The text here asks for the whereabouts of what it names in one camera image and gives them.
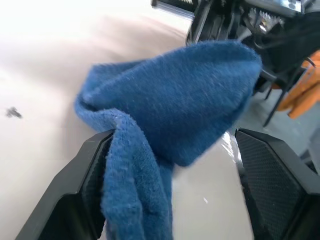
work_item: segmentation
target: gray floor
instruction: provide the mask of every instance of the gray floor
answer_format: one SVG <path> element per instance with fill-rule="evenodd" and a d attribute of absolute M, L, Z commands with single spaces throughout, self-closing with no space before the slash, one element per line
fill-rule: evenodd
<path fill-rule="evenodd" d="M 277 111 L 268 126 L 263 127 L 280 93 L 280 90 L 273 90 L 266 101 L 266 92 L 257 93 L 251 99 L 247 111 L 236 122 L 233 131 L 245 128 L 269 134 L 284 140 L 296 154 L 301 155 L 306 150 L 312 133 L 320 126 L 320 102 L 296 119 L 288 117 L 285 111 Z"/>

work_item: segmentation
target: blue towel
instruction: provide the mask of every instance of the blue towel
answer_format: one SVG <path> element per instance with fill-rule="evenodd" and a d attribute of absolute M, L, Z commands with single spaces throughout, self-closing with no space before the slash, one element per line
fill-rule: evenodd
<path fill-rule="evenodd" d="M 75 111 L 98 132 L 115 129 L 101 200 L 108 240 L 173 239 L 174 164 L 189 166 L 233 125 L 261 66 L 239 42 L 208 41 L 91 69 Z"/>

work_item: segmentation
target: white surface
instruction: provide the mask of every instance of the white surface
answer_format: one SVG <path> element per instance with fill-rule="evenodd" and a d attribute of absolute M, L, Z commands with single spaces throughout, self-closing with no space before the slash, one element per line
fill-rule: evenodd
<path fill-rule="evenodd" d="M 149 0 L 114 2 L 0 3 L 1 240 L 15 239 L 53 177 L 95 134 L 73 111 L 90 66 L 184 45 L 187 20 Z M 6 117 L 10 107 L 23 118 Z M 173 217 L 177 240 L 252 239 L 237 171 L 221 145 L 178 171 Z"/>

